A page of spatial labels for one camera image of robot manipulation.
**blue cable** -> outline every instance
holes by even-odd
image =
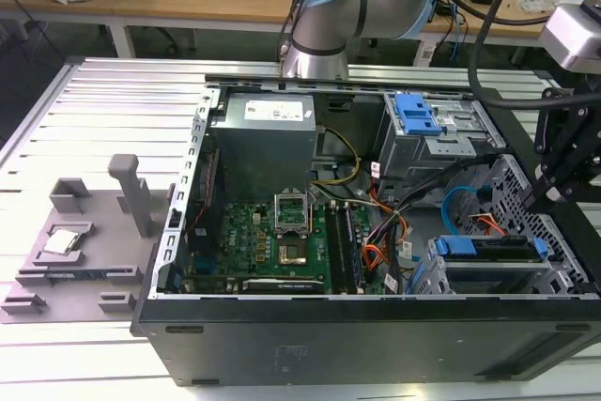
[[[442,222],[444,223],[444,226],[449,230],[449,232],[451,232],[452,235],[459,235],[459,231],[453,225],[453,223],[451,223],[451,219],[449,218],[449,202],[453,193],[460,192],[462,190],[471,193],[478,192],[478,190],[476,190],[473,187],[469,187],[467,185],[459,185],[458,187],[454,187],[452,190],[446,193],[444,199],[442,199],[442,205],[440,206],[440,216],[442,217]]]
[[[455,21],[455,25],[457,26],[457,37],[455,38],[455,46],[453,48],[453,53],[451,54],[451,60],[455,61],[455,57],[457,56],[457,51],[459,50],[459,37],[461,36],[461,26],[459,26],[459,19],[457,16],[457,5],[453,5],[454,8],[451,8],[453,13],[453,20]]]
[[[451,5],[451,12],[453,13],[453,19],[455,21],[455,24],[457,25],[457,38],[455,39],[455,46],[453,48],[453,54],[451,55],[451,60],[455,61],[455,57],[458,55],[459,50],[459,37],[461,36],[461,26],[459,25],[457,4]]]

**white cable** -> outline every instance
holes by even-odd
[[[44,25],[43,33],[46,33],[46,29],[48,28],[48,24],[46,23],[46,25]],[[43,37],[43,33],[40,33],[38,36],[38,42],[36,42],[36,45],[34,46],[34,49],[31,51],[31,61],[34,61],[34,57],[36,56],[36,50],[38,49],[39,44],[41,43],[41,39]]]
[[[361,199],[344,199],[342,197],[330,196],[328,193],[322,191],[321,187],[319,187],[319,185],[314,185],[314,187],[316,187],[324,196],[326,196],[330,199],[333,199],[334,201],[348,202],[349,204],[362,204],[364,206],[371,206],[371,207],[379,207],[378,204],[375,204],[373,202],[368,202],[368,201],[362,201]]]

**wooden workbench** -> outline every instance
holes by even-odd
[[[127,30],[129,25],[275,32],[284,21],[291,0],[91,0],[67,6],[54,0],[20,1],[40,21],[105,24],[111,29],[117,54],[134,57]],[[488,9],[488,6],[475,6],[482,12]],[[464,14],[469,26],[467,41],[471,41],[480,31],[482,21],[468,13]],[[539,15],[521,11],[517,0],[505,0],[499,16],[525,19]],[[26,19],[13,0],[0,0],[0,17]],[[420,40],[431,47],[449,28],[449,23],[448,17],[435,17],[425,27]],[[487,43],[534,46],[541,29],[542,25],[512,27],[495,24]],[[426,48],[421,46],[421,51],[427,54]]]

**yellow wire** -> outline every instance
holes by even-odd
[[[342,136],[342,134],[339,131],[335,131],[331,127],[324,127],[324,129],[326,131],[332,132],[334,135],[336,135],[338,138],[340,138],[340,140],[345,145],[347,145],[347,147],[353,153],[353,157],[355,157],[355,167],[353,168],[353,172],[350,173],[350,176],[347,176],[344,178],[332,178],[332,179],[327,179],[327,180],[314,180],[313,183],[315,185],[340,185],[342,183],[346,183],[346,182],[352,180],[353,178],[355,178],[357,176],[357,174],[359,174],[359,166],[361,164],[361,159],[359,158],[359,154],[357,153],[355,148],[351,145],[351,143],[344,136]]]

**aluminum extrusion table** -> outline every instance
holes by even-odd
[[[115,189],[106,174],[116,152],[139,156],[150,189],[177,176],[196,94],[207,73],[276,74],[271,63],[87,59],[65,66],[0,150],[0,299],[52,204],[57,177],[81,177],[90,189]],[[551,81],[532,72],[482,70],[502,95],[535,97]],[[464,69],[351,66],[352,78],[467,85]],[[535,112],[517,114],[532,135]],[[601,229],[601,206],[586,207]],[[182,389],[129,323],[0,326],[0,399],[601,399],[601,346],[522,383]]]

